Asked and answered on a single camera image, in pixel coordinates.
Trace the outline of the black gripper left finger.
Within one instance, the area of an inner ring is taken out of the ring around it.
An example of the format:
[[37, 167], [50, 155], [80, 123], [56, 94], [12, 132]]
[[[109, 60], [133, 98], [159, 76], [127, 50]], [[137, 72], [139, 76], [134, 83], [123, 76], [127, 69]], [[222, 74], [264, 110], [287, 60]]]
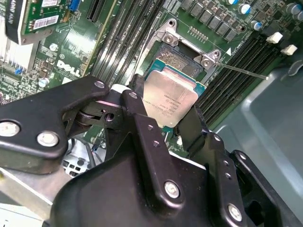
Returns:
[[0, 165], [42, 175], [58, 170], [68, 138], [101, 125], [118, 132], [116, 153], [137, 155], [145, 196], [162, 213], [176, 213], [185, 204], [182, 188], [170, 196], [168, 181], [178, 184], [171, 156], [156, 121], [148, 117], [141, 97], [122, 92], [116, 103], [106, 101], [110, 89], [87, 76], [22, 98], [0, 109]]

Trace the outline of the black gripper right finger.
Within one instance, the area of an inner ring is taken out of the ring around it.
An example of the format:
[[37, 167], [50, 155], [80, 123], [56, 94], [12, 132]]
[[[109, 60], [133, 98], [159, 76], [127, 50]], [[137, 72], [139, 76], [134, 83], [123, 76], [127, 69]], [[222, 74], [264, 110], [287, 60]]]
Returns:
[[210, 220], [217, 227], [285, 227], [283, 204], [252, 161], [227, 152], [195, 105], [178, 124], [188, 158], [207, 171]]

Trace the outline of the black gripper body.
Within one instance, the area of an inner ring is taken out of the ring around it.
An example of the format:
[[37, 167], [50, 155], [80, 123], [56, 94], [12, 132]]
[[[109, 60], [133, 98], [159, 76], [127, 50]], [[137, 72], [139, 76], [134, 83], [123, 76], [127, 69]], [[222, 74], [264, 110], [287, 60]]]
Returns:
[[185, 206], [166, 216], [147, 201], [134, 154], [119, 155], [69, 181], [53, 201], [53, 227], [225, 227], [213, 210], [201, 165], [171, 155]]

